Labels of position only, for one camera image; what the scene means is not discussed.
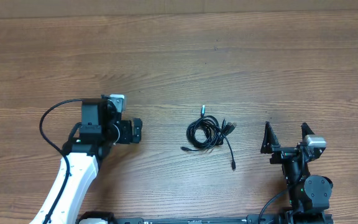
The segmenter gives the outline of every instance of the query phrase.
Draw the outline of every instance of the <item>wooden table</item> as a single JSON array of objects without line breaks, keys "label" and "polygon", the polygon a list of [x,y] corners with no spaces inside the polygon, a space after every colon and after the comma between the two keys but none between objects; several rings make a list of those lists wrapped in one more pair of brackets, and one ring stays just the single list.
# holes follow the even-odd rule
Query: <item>wooden table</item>
[{"label": "wooden table", "polygon": [[[329,213],[358,222],[358,11],[255,12],[0,20],[0,223],[28,223],[60,156],[39,134],[59,101],[127,95],[143,119],[139,145],[115,147],[81,212],[117,217],[235,217],[259,213],[285,188],[260,154],[265,121],[283,146],[307,122],[328,148],[310,163],[334,182]],[[187,126],[206,113],[236,122],[227,145],[185,153]],[[80,104],[45,120],[62,145]],[[275,202],[270,212],[287,206]]]}]

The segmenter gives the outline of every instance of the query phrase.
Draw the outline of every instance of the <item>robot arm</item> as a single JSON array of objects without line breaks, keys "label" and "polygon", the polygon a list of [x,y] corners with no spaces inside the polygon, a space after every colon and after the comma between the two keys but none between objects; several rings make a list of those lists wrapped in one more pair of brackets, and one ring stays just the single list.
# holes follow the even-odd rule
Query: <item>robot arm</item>
[{"label": "robot arm", "polygon": [[[63,157],[48,197],[31,224],[45,223],[46,218],[48,223],[75,223],[86,191],[96,178],[111,147],[116,143],[140,142],[142,121],[134,118],[132,125],[132,121],[122,120],[125,105],[124,95],[102,95],[101,99],[82,100],[81,122],[75,125],[62,148],[62,154],[70,165],[70,176],[56,203],[68,172]],[[80,136],[75,138],[77,129],[80,130]],[[56,206],[50,214],[54,203]]]}]

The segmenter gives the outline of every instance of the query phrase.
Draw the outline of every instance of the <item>wooden tabletop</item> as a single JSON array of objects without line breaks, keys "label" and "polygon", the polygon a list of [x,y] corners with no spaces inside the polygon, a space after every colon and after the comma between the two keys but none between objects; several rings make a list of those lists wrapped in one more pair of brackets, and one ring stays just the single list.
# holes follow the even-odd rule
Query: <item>wooden tabletop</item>
[{"label": "wooden tabletop", "polygon": [[[259,152],[265,122],[282,146],[307,122],[328,143],[309,164],[334,182],[328,213],[358,222],[358,11],[0,20],[0,223],[29,223],[56,178],[60,156],[38,129],[45,110],[110,93],[127,96],[125,118],[143,120],[142,142],[113,149],[80,213],[259,213],[285,188]],[[180,150],[201,105],[237,123],[236,171],[226,144]],[[80,113],[79,103],[50,113],[47,136],[61,146]]]}]

